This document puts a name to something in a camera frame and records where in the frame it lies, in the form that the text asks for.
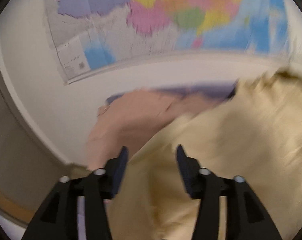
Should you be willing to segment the cream beige jacket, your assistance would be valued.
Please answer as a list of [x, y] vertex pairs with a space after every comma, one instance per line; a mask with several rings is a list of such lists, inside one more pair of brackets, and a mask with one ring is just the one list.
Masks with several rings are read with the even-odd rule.
[[191, 238], [199, 201], [184, 189], [178, 145], [218, 176], [246, 178], [283, 239], [301, 230], [302, 77], [282, 71], [240, 80], [230, 100], [158, 131], [129, 156], [107, 206], [113, 239]]

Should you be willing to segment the colourful wall map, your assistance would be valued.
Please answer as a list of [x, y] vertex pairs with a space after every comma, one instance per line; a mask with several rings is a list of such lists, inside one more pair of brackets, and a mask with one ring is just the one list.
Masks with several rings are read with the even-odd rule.
[[289, 56], [284, 0], [44, 0], [65, 83], [154, 56]]

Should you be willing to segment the grey wooden door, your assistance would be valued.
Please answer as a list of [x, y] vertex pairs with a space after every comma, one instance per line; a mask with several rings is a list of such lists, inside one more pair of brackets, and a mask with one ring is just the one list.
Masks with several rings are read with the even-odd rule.
[[25, 226], [69, 173], [23, 119], [0, 72], [0, 213]]

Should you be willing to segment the purple plaid bed sheet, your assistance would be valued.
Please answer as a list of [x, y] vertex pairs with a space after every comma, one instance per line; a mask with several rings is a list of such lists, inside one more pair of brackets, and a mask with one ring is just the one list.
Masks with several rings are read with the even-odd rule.
[[235, 95], [236, 83], [237, 81], [218, 83], [202, 82], [195, 84], [162, 86], [154, 88], [136, 88], [134, 90], [113, 94], [105, 100], [105, 103], [109, 105], [116, 99], [122, 97], [124, 94], [133, 92], [135, 90], [147, 90], [151, 92], [174, 94], [183, 98], [189, 95], [199, 94], [210, 99], [230, 99]]

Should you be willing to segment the folded pink garment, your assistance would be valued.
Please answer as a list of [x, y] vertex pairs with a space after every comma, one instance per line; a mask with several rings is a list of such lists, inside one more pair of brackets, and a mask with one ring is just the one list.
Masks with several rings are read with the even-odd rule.
[[88, 169], [102, 168], [122, 147], [133, 156], [158, 131], [183, 114], [194, 117], [221, 100], [203, 94], [179, 95], [137, 89], [98, 110], [86, 144]]

